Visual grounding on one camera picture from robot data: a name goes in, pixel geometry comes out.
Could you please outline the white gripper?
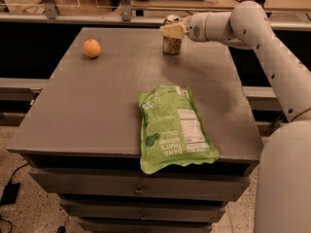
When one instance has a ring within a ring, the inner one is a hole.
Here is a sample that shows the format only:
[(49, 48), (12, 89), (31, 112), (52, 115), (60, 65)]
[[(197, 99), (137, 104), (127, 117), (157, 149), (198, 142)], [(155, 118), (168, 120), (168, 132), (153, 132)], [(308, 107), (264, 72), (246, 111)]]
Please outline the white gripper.
[(181, 22), (165, 24), (160, 27), (160, 32), (164, 37), (183, 39), (188, 34), (194, 42), (207, 42), (206, 22), (209, 16), (210, 13), (198, 13), (188, 17), (187, 27)]

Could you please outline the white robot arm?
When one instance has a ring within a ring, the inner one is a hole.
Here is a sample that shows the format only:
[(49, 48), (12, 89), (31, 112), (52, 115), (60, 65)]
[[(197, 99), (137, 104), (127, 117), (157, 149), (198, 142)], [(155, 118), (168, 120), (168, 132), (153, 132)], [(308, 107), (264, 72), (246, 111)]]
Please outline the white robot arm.
[(288, 123), (260, 155), (254, 233), (311, 233), (311, 72), (273, 32), (263, 7), (198, 13), (160, 27), (163, 36), (254, 51)]

